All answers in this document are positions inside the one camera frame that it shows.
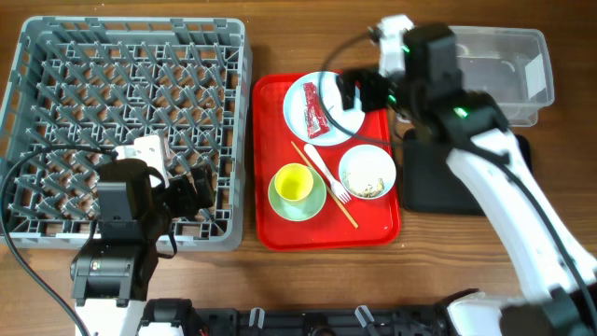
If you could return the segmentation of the small light blue bowl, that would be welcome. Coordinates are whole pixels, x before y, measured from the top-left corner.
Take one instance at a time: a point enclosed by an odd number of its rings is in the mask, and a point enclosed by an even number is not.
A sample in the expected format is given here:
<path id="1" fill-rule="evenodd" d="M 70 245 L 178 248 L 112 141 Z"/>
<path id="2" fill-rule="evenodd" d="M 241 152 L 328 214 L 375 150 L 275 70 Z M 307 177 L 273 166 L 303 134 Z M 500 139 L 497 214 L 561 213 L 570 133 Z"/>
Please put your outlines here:
<path id="1" fill-rule="evenodd" d="M 345 171 L 365 171 L 370 175 L 383 179 L 385 189 L 375 198 L 360 198 L 353 195 L 347 189 L 352 196 L 362 200 L 375 200 L 381 198 L 390 191 L 396 182 L 396 166 L 391 155 L 381 147 L 373 145 L 358 145 L 352 147 L 341 157 L 338 173 L 340 182 L 344 187 L 345 185 L 342 181 L 342 175 Z"/>

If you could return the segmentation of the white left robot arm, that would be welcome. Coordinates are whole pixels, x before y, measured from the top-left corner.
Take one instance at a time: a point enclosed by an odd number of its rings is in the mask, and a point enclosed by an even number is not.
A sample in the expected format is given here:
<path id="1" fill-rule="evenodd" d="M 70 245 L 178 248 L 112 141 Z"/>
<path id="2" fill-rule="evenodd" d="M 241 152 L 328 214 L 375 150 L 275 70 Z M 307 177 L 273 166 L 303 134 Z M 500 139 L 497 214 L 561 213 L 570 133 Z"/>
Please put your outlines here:
<path id="1" fill-rule="evenodd" d="M 139 159 L 112 161 L 100 168 L 100 215 L 71 263 L 73 297 L 87 330 L 94 335 L 206 335 L 208 325 L 189 299 L 147 296 L 167 236 L 173 250 L 174 220 L 191 218 L 215 203 L 211 167 L 166 179 Z"/>

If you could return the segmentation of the red snack wrapper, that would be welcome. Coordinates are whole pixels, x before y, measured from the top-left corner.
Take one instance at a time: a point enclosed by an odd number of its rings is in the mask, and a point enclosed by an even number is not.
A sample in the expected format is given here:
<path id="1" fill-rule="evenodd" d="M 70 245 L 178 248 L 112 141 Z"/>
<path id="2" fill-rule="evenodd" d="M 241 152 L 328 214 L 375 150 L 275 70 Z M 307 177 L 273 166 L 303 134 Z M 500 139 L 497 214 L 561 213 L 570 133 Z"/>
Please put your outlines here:
<path id="1" fill-rule="evenodd" d="M 307 135 L 309 139 L 314 139 L 320 135 L 328 133 L 330 127 L 327 122 L 326 115 L 319 105 L 319 96 L 317 87 L 307 82 L 303 85 L 305 94 L 306 109 L 305 109 L 305 123 L 307 127 Z"/>

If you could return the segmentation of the yellow plastic cup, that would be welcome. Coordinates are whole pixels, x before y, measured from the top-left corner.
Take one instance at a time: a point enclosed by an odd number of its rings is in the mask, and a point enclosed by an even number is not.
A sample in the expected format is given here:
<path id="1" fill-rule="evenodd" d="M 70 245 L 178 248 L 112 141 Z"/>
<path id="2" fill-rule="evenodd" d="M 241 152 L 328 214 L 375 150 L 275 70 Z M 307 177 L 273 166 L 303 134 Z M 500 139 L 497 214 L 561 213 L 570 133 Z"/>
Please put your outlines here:
<path id="1" fill-rule="evenodd" d="M 274 188 L 279 196 L 290 203 L 301 202 L 313 188 L 312 172 L 305 165 L 288 163 L 274 177 Z"/>

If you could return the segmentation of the rice food scraps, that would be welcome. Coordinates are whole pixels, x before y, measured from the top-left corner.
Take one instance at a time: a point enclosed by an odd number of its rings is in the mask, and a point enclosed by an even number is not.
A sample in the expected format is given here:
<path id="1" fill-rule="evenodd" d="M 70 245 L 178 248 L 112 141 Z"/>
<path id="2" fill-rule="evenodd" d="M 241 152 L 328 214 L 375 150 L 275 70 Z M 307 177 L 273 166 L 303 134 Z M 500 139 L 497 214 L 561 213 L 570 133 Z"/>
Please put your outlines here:
<path id="1" fill-rule="evenodd" d="M 385 189 L 382 178 L 365 171 L 345 171 L 342 181 L 353 195 L 364 199 L 375 198 Z"/>

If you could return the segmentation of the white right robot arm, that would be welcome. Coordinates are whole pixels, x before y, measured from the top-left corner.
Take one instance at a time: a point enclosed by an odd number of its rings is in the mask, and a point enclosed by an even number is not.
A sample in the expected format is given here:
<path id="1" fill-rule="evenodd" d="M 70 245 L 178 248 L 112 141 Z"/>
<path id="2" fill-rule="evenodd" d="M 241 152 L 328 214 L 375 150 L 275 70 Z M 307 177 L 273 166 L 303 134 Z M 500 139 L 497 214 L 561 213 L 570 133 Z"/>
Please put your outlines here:
<path id="1" fill-rule="evenodd" d="M 523 160 L 492 96 L 464 87 L 456 37 L 443 23 L 416 26 L 404 16 L 363 33 L 379 45 L 377 69 L 342 72 L 344 107 L 389 107 L 423 139 L 448 148 L 446 163 L 490 220 L 518 276 L 522 298 L 473 291 L 447 305 L 458 335 L 592 335 L 596 259 L 570 233 Z"/>

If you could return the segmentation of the green saucer bowl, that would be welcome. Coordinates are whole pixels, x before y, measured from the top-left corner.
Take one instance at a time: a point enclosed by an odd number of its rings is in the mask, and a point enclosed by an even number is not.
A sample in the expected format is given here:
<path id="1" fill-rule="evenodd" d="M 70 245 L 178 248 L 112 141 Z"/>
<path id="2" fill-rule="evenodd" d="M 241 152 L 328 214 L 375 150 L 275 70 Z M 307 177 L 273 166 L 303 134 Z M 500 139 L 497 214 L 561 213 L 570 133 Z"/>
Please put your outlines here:
<path id="1" fill-rule="evenodd" d="M 326 203 L 326 184 L 322 177 L 313 169 L 309 171 L 313 177 L 313 187 L 307 198 L 300 203 L 288 203 L 275 189 L 275 178 L 271 179 L 268 188 L 268 198 L 273 211 L 281 218 L 289 221 L 300 222 L 315 217 Z"/>

